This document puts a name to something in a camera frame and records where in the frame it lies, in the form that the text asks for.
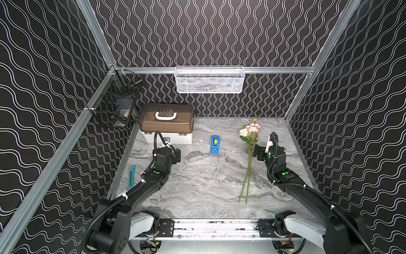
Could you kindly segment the pink flower bouquet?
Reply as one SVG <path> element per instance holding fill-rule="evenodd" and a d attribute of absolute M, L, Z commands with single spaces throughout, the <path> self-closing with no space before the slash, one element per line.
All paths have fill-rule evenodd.
<path fill-rule="evenodd" d="M 245 126 L 239 132 L 239 137 L 247 144 L 247 152 L 248 152 L 247 170 L 245 173 L 242 190 L 239 196 L 239 203 L 241 203 L 243 199 L 245 200 L 245 204 L 248 203 L 251 172 L 252 172 L 252 158 L 254 147 L 258 142 L 260 129 L 261 126 L 258 124 L 258 120 L 253 119 L 252 123 Z"/>

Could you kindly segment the blue tape dispenser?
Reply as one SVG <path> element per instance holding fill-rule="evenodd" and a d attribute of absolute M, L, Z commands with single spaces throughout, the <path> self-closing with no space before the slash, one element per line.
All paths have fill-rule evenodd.
<path fill-rule="evenodd" d="M 212 136 L 210 144 L 210 153 L 213 155 L 219 154 L 220 138 L 217 135 Z"/>

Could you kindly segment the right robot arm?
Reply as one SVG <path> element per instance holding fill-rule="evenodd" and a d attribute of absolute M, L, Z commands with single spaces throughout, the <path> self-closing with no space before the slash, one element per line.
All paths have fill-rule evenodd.
<path fill-rule="evenodd" d="M 265 148 L 255 145 L 253 156 L 265 163 L 266 175 L 272 185 L 299 201 L 320 222 L 317 224 L 299 219 L 293 211 L 281 212 L 274 220 L 276 234 L 299 235 L 327 254 L 373 252 L 364 219 L 360 215 L 345 213 L 308 186 L 297 173 L 287 167 L 283 147 Z"/>

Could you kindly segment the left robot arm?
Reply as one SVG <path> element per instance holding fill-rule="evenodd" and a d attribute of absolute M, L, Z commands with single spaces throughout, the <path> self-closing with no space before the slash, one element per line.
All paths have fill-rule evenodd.
<path fill-rule="evenodd" d="M 86 254 L 120 254 L 129 241 L 143 233 L 158 233 L 159 218 L 137 208 L 168 181 L 172 165 L 181 161 L 181 151 L 157 131 L 153 159 L 133 188 L 113 200 L 102 201 L 86 229 L 81 247 Z"/>

